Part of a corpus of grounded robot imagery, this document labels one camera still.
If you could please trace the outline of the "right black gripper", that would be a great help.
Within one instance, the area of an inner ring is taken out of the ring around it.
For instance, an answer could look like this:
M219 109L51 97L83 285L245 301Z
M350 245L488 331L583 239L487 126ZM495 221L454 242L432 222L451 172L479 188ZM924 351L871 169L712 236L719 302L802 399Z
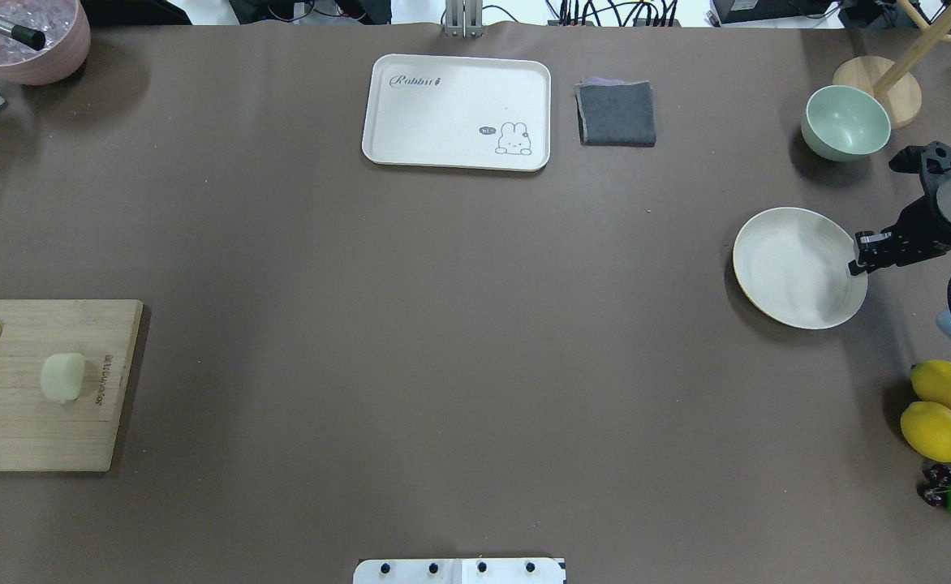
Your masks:
M851 277L895 265L910 265L945 256L951 251L951 222L940 214L931 197L921 196L902 210L890 230L854 234L855 257L849 262Z

